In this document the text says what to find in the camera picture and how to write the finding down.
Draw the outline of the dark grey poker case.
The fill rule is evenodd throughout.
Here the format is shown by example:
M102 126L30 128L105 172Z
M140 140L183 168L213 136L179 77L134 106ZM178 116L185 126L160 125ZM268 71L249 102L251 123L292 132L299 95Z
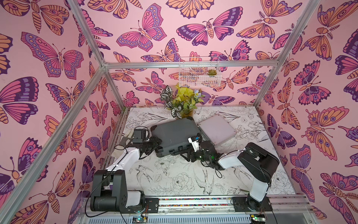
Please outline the dark grey poker case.
M155 149L156 156L179 155L192 148L188 139L196 137L200 130L193 117L176 119L167 123L154 125L150 128L152 136L162 140Z

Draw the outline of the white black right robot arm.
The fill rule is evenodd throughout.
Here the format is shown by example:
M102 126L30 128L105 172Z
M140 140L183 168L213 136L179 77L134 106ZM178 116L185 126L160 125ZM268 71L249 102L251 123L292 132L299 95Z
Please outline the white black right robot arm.
M218 153L214 144L211 141L204 141L200 133L188 138L188 142L191 146L180 153L188 162L200 161L203 166L212 168L218 173L231 167L245 167L254 178L245 199L246 207L251 211L263 209L272 176L280 163L275 155L252 142L241 150L226 154Z

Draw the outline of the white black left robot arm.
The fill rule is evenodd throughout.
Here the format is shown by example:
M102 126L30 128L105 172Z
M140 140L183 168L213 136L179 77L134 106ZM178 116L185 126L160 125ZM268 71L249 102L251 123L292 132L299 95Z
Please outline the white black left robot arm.
M123 154L106 169L94 174L92 192L86 205L101 215L107 212L143 213L149 207L141 190L129 190L126 172L139 160L155 151L162 140L151 136L149 128L139 126L133 129L131 137L123 137L118 145Z

